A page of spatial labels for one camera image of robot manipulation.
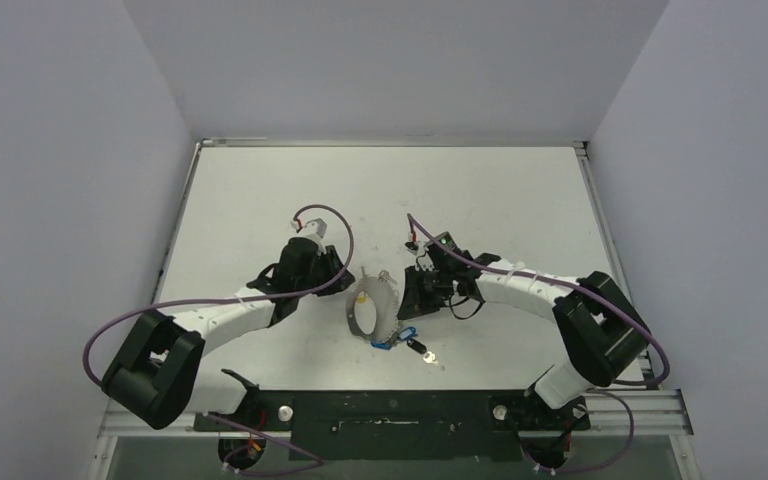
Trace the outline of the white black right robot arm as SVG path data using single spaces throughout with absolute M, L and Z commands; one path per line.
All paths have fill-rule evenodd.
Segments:
M 618 382 L 652 342 L 628 297 L 604 272 L 558 276 L 492 253 L 472 256 L 447 232 L 427 242 L 412 239 L 405 248 L 415 260 L 405 269 L 398 319 L 430 315 L 466 300 L 506 305 L 557 327 L 566 358 L 527 390 L 525 414 L 537 428 L 553 427 L 565 406 L 585 391 Z

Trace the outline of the aluminium table frame rail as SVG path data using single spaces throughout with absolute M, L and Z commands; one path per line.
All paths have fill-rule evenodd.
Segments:
M 641 436 L 691 436 L 693 426 L 678 390 L 611 390 L 586 393 L 560 410 L 540 411 L 533 396 L 513 390 L 265 391 L 252 407 L 231 415 L 232 425 L 184 413 L 156 430 L 120 407 L 110 409 L 100 437 L 172 438 L 246 436 L 245 426 L 289 437 L 304 425 L 328 433 L 351 427 L 467 427 L 547 436 L 571 425 L 586 435 L 619 435 L 630 425 Z

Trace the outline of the black key tag with key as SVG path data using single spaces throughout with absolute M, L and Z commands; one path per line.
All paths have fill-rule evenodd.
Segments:
M 411 350 L 419 354 L 425 363 L 429 365 L 433 365 L 439 368 L 440 370 L 445 369 L 445 367 L 437 359 L 436 354 L 433 351 L 429 350 L 428 347 L 422 342 L 420 342 L 419 340 L 415 338 L 410 338 L 406 341 L 406 344 Z

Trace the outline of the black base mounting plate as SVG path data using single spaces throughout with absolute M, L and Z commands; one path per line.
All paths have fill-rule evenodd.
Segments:
M 591 427 L 583 398 L 552 410 L 521 390 L 263 390 L 228 418 L 325 460 L 517 462 L 522 440 L 559 449 Z

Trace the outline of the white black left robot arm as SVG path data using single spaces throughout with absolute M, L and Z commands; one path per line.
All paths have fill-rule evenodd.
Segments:
M 215 306 L 173 315 L 160 307 L 140 313 L 100 388 L 156 430 L 170 425 L 191 402 L 206 404 L 233 430 L 246 430 L 257 420 L 257 401 L 243 389 L 224 399 L 198 390 L 202 358 L 247 333 L 278 324 L 296 311 L 301 297 L 341 293 L 354 281 L 334 246 L 293 237 L 278 261 Z

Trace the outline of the blue key tag plain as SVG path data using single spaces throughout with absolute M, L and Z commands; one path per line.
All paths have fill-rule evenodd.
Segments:
M 416 335 L 417 335 L 416 328 L 413 326 L 409 326 L 398 334 L 398 340 L 405 342 L 411 338 L 414 338 Z

